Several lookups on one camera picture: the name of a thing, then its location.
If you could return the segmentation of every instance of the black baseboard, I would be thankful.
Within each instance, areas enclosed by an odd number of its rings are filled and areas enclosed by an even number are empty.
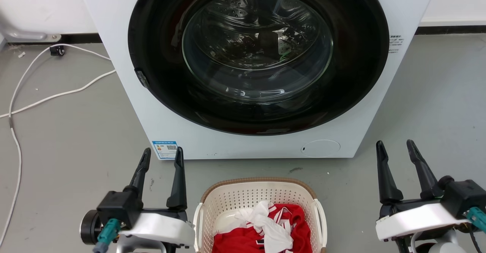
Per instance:
[[[453,27],[419,27],[415,35],[443,35],[443,34],[479,34],[486,33],[486,25],[458,25]],[[90,34],[62,34],[59,42],[16,42],[14,45],[40,44],[101,44],[101,37],[97,33]]]

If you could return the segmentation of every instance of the blue and white sticker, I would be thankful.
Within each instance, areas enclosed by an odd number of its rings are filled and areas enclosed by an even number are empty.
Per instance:
[[[152,141],[153,149],[160,160],[175,159],[177,153],[177,142],[175,141]]]

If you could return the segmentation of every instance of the white washing machine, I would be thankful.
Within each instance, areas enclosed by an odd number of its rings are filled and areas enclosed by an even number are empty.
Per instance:
[[[85,0],[159,159],[353,157],[429,0]]]

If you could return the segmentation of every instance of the teal connector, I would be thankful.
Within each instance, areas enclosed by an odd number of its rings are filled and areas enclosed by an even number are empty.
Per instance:
[[[486,233],[486,214],[484,214],[481,209],[472,207],[469,209],[465,217],[470,220],[475,227]]]
[[[103,227],[103,230],[98,235],[98,242],[93,248],[94,253],[106,253],[108,246],[118,236],[120,232],[120,221],[116,219],[108,220],[108,223]]]

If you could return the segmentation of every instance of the laundry basket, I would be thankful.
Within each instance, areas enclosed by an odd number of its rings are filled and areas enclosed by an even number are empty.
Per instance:
[[[199,253],[211,253],[217,229],[231,223],[241,208],[253,208],[262,200],[279,204],[298,204],[304,210],[311,229],[313,253],[325,253],[327,244],[326,216],[314,191],[303,182],[290,178],[243,178],[222,181],[206,190],[194,213],[196,240]]]

